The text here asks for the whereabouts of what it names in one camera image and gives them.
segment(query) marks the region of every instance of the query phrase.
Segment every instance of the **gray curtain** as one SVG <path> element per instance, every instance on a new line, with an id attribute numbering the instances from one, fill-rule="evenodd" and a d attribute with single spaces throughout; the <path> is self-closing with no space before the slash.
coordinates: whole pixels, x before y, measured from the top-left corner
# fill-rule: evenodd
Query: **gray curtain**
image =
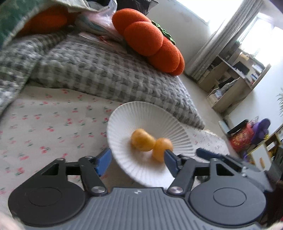
<path id="1" fill-rule="evenodd" d="M 229 49 L 245 27 L 257 15 L 263 5 L 263 0 L 243 0 L 242 4 L 229 21 L 210 36 L 201 50 L 186 65 L 185 74 L 198 81 L 216 56 L 225 48 Z"/>

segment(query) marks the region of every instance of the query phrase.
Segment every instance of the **blanket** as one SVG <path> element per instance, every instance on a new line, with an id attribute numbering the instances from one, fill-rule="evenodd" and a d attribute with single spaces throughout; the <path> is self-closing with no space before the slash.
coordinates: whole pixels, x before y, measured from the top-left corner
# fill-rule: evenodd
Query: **blanket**
<path id="1" fill-rule="evenodd" d="M 0 112 L 30 79 L 42 87 L 68 88 L 121 103 L 149 102 L 184 124 L 204 128 L 179 77 L 156 70 L 137 54 L 117 54 L 75 38 L 66 31 L 32 35 L 3 49 Z"/>
<path id="2" fill-rule="evenodd" d="M 0 124 L 0 211 L 9 214 L 7 200 L 13 189 L 54 159 L 77 161 L 106 148 L 107 122 L 120 104 L 69 89 L 26 86 Z M 183 126 L 195 149 L 229 153 L 215 134 Z M 114 160 L 101 179 L 108 189 L 141 186 Z M 79 176 L 70 176 L 69 181 L 81 185 Z"/>

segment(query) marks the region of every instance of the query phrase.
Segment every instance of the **yellow fruit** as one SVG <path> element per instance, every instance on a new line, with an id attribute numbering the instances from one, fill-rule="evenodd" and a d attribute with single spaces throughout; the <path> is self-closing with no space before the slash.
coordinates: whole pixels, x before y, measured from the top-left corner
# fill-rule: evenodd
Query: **yellow fruit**
<path id="1" fill-rule="evenodd" d="M 132 145 L 139 151 L 147 152 L 153 149 L 155 139 L 143 129 L 136 129 L 131 136 Z"/>
<path id="2" fill-rule="evenodd" d="M 164 151 L 166 149 L 173 151 L 171 141 L 167 138 L 159 138 L 153 147 L 152 156 L 159 162 L 164 162 Z"/>

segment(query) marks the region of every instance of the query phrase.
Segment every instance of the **gray plaid blanket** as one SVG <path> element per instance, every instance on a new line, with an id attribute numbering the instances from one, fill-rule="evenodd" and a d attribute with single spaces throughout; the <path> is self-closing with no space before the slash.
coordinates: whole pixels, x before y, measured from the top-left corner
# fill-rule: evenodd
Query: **gray plaid blanket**
<path id="1" fill-rule="evenodd" d="M 0 52 L 0 75 L 0 113 L 31 79 L 46 88 L 68 88 L 121 103 L 150 102 L 182 123 L 204 128 L 179 77 L 156 70 L 138 55 L 88 46 L 63 31 L 15 40 Z"/>

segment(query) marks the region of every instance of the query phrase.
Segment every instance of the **green plant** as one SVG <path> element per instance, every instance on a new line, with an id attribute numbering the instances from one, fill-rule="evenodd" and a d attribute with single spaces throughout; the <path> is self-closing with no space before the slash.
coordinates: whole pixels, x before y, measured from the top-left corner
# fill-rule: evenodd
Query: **green plant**
<path id="1" fill-rule="evenodd" d="M 281 88 L 281 93 L 277 95 L 278 101 L 279 101 L 279 106 L 280 106 L 280 113 L 279 115 L 283 116 L 283 88 Z"/>

